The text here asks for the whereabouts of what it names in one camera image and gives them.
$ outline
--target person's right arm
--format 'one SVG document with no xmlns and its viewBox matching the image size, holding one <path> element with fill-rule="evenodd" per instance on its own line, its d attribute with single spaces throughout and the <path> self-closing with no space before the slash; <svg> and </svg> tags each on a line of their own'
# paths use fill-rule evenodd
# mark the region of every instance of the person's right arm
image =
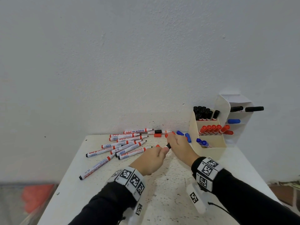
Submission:
<svg viewBox="0 0 300 225">
<path fill-rule="evenodd" d="M 193 176 L 205 157 L 191 148 L 184 136 L 169 134 L 171 150 L 182 162 L 191 167 Z M 222 169 L 213 180 L 212 194 L 216 195 L 238 223 L 245 224 L 300 224 L 300 217 L 280 203 L 254 189 Z"/>
</svg>

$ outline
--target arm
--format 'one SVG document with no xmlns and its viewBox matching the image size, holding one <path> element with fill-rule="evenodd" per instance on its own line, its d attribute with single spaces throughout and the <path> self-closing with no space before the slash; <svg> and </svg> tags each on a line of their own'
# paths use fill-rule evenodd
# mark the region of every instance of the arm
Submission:
<svg viewBox="0 0 300 225">
<path fill-rule="evenodd" d="M 137 175 L 142 179 L 143 176 L 152 174 L 162 166 L 168 151 L 168 148 L 149 148 L 130 164 L 129 169 L 132 169 L 133 173 L 136 170 Z M 121 170 L 116 172 L 69 225 L 118 224 L 118 221 L 122 220 L 124 211 L 127 208 L 134 208 L 139 198 L 137 195 L 134 197 L 124 184 L 118 183 L 117 179 L 121 174 Z"/>
<path fill-rule="evenodd" d="M 185 137 L 170 134 L 167 137 L 172 151 L 182 162 L 191 167 L 193 177 L 197 173 L 209 180 L 198 170 L 206 157 L 199 157 L 186 141 Z M 250 185 L 233 177 L 221 169 L 212 179 L 212 194 L 215 194 L 228 212 L 238 223 L 245 224 L 300 224 L 300 217 L 280 203 L 254 189 Z"/>
</svg>

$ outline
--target table surface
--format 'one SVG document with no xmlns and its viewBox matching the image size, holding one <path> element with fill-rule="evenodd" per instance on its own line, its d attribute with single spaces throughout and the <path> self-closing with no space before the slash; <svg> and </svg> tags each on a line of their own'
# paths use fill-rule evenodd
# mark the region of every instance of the table surface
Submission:
<svg viewBox="0 0 300 225">
<path fill-rule="evenodd" d="M 123 160 L 113 158 L 81 181 L 79 175 L 107 157 L 109 152 L 91 158 L 86 158 L 85 154 L 99 149 L 102 144 L 109 143 L 108 138 L 109 135 L 86 136 L 38 225 L 68 224 L 103 188 L 107 179 L 116 170 L 128 166 L 139 156 Z M 147 142 L 143 147 L 157 144 L 164 147 L 167 143 L 165 137 L 154 138 L 153 135 L 145 140 Z M 279 202 L 239 148 L 227 148 L 219 163 L 236 178 Z M 148 205 L 142 224 L 238 224 L 226 212 L 213 205 L 209 206 L 208 212 L 204 215 L 197 212 L 186 193 L 186 186 L 194 181 L 192 172 L 172 151 L 167 154 L 163 166 L 151 176 L 147 176 L 146 181 Z M 222 206 L 214 195 L 212 202 Z"/>
</svg>

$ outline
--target black sleeve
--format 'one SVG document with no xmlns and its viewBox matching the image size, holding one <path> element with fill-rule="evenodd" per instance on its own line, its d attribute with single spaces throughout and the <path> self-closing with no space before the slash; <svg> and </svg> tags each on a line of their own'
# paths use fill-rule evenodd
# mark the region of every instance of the black sleeve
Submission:
<svg viewBox="0 0 300 225">
<path fill-rule="evenodd" d="M 109 182 L 93 196 L 69 225 L 115 225 L 122 219 L 123 212 L 129 207 L 135 207 L 136 203 L 124 185 L 115 181 Z"/>
<path fill-rule="evenodd" d="M 192 165 L 192 172 L 205 157 L 200 157 Z M 272 200 L 250 185 L 233 177 L 223 169 L 213 180 L 212 193 L 241 225 L 245 224 L 300 224 L 300 217 Z"/>
</svg>

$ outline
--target person's right hand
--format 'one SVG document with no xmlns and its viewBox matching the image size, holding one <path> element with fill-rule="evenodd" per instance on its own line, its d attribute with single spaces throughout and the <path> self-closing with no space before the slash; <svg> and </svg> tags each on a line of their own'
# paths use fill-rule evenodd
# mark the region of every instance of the person's right hand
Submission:
<svg viewBox="0 0 300 225">
<path fill-rule="evenodd" d="M 191 167 L 193 162 L 200 157 L 196 154 L 196 152 L 194 152 L 185 136 L 169 133 L 167 141 L 170 143 L 171 150 L 174 152 L 177 158 L 189 167 Z"/>
</svg>

